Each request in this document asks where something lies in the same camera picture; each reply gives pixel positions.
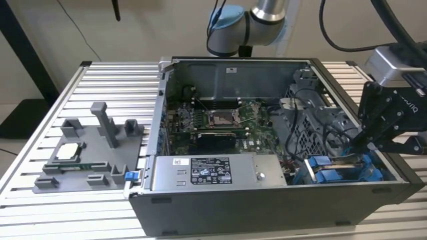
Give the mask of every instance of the circuit board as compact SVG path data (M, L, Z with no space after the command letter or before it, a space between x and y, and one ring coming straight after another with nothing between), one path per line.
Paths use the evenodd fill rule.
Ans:
M197 154L276 154L284 151L268 118L266 106L254 100L242 100L236 109L194 109L182 103L167 111L170 155ZM232 147L200 150L201 137L234 139Z

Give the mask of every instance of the motherboard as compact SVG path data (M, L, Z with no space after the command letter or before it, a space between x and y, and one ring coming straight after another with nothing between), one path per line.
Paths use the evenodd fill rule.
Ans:
M256 153L282 158L268 105L260 99L214 104L196 99L173 106L166 112L171 156Z

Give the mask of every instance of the black stand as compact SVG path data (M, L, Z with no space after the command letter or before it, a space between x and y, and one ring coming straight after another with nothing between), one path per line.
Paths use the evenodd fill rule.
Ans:
M0 125L0 138L26 139L59 94L6 0L0 0L0 30L43 97L22 100Z
M238 57L249 58L252 57L252 46L238 46Z

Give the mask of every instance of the metal slotted platform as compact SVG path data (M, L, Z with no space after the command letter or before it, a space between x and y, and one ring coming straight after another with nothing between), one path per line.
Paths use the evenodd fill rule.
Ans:
M324 62L332 76L358 103L368 77L344 62ZM135 119L143 124L138 166L143 165L158 85L157 63L106 62L79 67L0 180L0 238L2 239L143 239L143 231L121 190L33 194L34 179L61 136L65 118L97 125L90 115L93 101L105 101L115 123ZM402 141L408 135L396 140ZM422 156L402 156L427 182ZM398 205L381 207L356 227L302 229L277 232L198 236L188 239L427 239L427 188Z

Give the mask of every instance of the power supply label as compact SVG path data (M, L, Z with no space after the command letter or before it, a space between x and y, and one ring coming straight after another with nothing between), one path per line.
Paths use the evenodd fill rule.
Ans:
M230 184L232 168L228 157L197 157L190 159L190 183Z

